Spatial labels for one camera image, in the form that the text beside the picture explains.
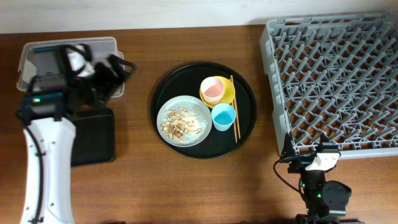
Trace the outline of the blue cup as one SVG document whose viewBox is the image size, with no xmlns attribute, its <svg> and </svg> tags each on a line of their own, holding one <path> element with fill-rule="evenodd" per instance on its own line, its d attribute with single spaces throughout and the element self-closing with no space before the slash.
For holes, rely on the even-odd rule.
<svg viewBox="0 0 398 224">
<path fill-rule="evenodd" d="M 211 118 L 218 131 L 227 131 L 236 119 L 236 111 L 231 105 L 220 103 L 212 109 Z"/>
</svg>

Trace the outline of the yellow bowl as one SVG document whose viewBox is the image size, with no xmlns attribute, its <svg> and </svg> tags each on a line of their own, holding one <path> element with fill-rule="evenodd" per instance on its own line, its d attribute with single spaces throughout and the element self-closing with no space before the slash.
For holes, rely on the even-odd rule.
<svg viewBox="0 0 398 224">
<path fill-rule="evenodd" d="M 232 82 L 230 80 L 228 80 L 225 77 L 216 76 L 216 78 L 219 79 L 224 85 L 224 93 L 223 93 L 223 96 L 221 97 L 220 101 L 218 102 L 218 104 L 220 104 L 220 103 L 227 103 L 227 104 L 232 103 L 234 98 L 235 98 L 234 85 L 232 84 Z M 209 108 L 214 108 L 216 106 L 216 104 L 214 104 L 214 103 L 207 102 L 204 99 L 203 93 L 201 91 L 200 91 L 200 98 Z"/>
</svg>

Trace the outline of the pink cup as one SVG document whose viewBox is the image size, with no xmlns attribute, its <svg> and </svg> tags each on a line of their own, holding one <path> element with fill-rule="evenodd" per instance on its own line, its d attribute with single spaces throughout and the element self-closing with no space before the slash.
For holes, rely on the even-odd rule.
<svg viewBox="0 0 398 224">
<path fill-rule="evenodd" d="M 223 96 L 224 85 L 219 78 L 208 77 L 202 81 L 200 91 L 208 104 L 215 105 Z"/>
</svg>

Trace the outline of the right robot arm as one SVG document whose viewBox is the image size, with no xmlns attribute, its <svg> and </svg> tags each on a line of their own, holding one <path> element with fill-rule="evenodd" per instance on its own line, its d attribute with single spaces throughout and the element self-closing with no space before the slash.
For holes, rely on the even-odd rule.
<svg viewBox="0 0 398 224">
<path fill-rule="evenodd" d="M 325 174 L 336 167 L 336 163 L 341 156 L 338 146 L 322 134 L 320 143 L 313 152 L 296 154 L 291 138 L 290 133 L 285 135 L 280 159 L 274 162 L 273 171 L 280 177 L 276 165 L 288 163 L 287 172 L 300 175 L 298 187 L 294 187 L 280 178 L 283 183 L 300 194 L 306 205 L 306 214 L 296 215 L 294 222 L 312 224 L 360 223 L 357 219 L 344 218 L 346 206 L 352 194 L 351 188 L 335 180 L 327 181 L 325 178 Z"/>
</svg>

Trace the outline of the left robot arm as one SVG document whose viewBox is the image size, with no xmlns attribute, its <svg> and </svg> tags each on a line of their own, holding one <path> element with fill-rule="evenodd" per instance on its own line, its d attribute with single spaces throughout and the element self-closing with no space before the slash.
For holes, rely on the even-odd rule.
<svg viewBox="0 0 398 224">
<path fill-rule="evenodd" d="M 27 146 L 27 180 L 21 223 L 73 223 L 71 159 L 76 137 L 72 119 L 82 107 L 102 108 L 131 73 L 110 55 L 107 67 L 93 63 L 87 44 L 34 50 L 44 71 L 30 79 L 16 111 Z"/>
</svg>

